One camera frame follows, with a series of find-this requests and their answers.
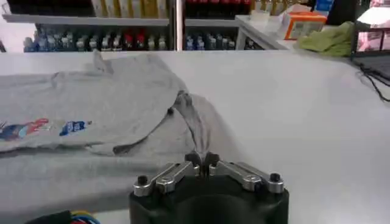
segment white container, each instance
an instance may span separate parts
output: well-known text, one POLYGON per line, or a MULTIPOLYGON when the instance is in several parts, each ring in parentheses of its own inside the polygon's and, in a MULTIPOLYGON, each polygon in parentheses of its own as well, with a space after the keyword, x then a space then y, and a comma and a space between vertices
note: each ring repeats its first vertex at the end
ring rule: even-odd
POLYGON ((141 0, 132 0, 132 6, 133 6, 133 17, 141 18, 142 17, 141 0))
POLYGON ((105 0, 108 17, 121 17, 121 9, 118 0, 105 0))
POLYGON ((165 0, 157 0, 157 11, 159 18, 167 18, 165 0))
POLYGON ((121 16, 122 18, 131 18, 132 13, 130 12, 130 0, 119 0, 120 8, 121 8, 121 16))

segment orange box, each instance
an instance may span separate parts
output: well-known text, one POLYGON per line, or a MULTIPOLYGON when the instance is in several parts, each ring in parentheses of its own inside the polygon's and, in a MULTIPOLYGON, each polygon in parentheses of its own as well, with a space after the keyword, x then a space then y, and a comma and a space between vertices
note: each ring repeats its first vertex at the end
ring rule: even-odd
POLYGON ((312 31, 321 31, 327 17, 317 12, 290 12, 283 17, 279 34, 285 40, 296 40, 312 31))

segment black cable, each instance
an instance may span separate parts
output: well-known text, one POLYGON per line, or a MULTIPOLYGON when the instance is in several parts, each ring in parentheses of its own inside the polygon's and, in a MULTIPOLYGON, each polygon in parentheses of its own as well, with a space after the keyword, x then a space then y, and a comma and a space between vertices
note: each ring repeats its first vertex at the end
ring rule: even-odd
POLYGON ((386 83, 385 81, 381 80, 379 77, 379 75, 376 74, 376 71, 373 71, 369 68, 364 68, 363 65, 360 66, 360 69, 361 69, 361 72, 363 73, 363 75, 368 79, 370 80, 372 86, 374 87, 375 91, 377 92, 379 98, 382 100, 382 101, 385 101, 385 102, 390 102, 390 99, 388 98, 385 98, 382 94, 382 92, 379 90, 379 88, 377 87, 377 85, 375 84, 375 82, 372 80, 372 78, 374 78, 375 80, 378 80, 379 82, 381 82, 382 84, 390 87, 390 84, 386 83))

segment white counter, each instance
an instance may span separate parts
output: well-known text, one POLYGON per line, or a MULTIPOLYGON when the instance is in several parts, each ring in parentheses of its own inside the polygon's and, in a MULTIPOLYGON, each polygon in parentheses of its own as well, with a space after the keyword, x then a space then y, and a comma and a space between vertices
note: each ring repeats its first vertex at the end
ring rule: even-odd
MULTIPOLYGON (((214 104, 242 161, 281 173, 290 191, 289 223, 388 223, 390 108, 357 69, 289 51, 158 54, 192 93, 214 104)), ((91 59, 0 54, 0 75, 82 69, 91 59)), ((112 224, 127 224, 124 217, 127 211, 98 215, 112 224)))

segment metal bracket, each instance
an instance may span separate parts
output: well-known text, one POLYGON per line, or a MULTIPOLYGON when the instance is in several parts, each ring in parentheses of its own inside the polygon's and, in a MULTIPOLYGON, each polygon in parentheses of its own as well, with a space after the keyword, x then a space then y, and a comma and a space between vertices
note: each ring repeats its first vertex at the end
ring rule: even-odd
POLYGON ((210 176, 228 175, 241 183, 247 191, 254 191, 257 183, 267 186, 269 192, 280 194, 284 191, 283 180, 277 173, 268 175, 246 163, 227 163, 218 161, 216 166, 209 166, 210 176))
POLYGON ((184 176, 196 176, 199 175, 199 171, 199 166, 194 167, 192 162, 186 161, 178 165, 169 173, 159 177, 156 180, 156 186, 160 189, 161 193, 167 194, 175 190, 175 185, 182 180, 184 176))
POLYGON ((190 161, 181 164, 168 163, 152 178, 138 177, 138 181, 133 185, 134 195, 138 197, 148 196, 152 193, 155 186, 164 194, 172 192, 175 189, 175 185, 184 176, 196 176, 199 175, 199 172, 200 167, 193 166, 193 163, 190 161))
POLYGON ((161 168, 161 170, 154 177, 145 178, 145 182, 141 182, 140 178, 138 177, 138 181, 135 182, 133 185, 134 195, 138 196, 138 197, 150 195, 153 188, 154 188, 154 185, 155 185, 157 178, 165 175, 166 173, 168 173, 169 171, 171 171, 175 167, 176 167, 175 164, 168 163, 163 168, 161 168))
POLYGON ((257 175, 240 169, 234 164, 225 161, 218 161, 217 166, 209 166, 210 176, 228 175, 243 185, 247 191, 255 191, 255 185, 261 183, 261 178, 257 175))

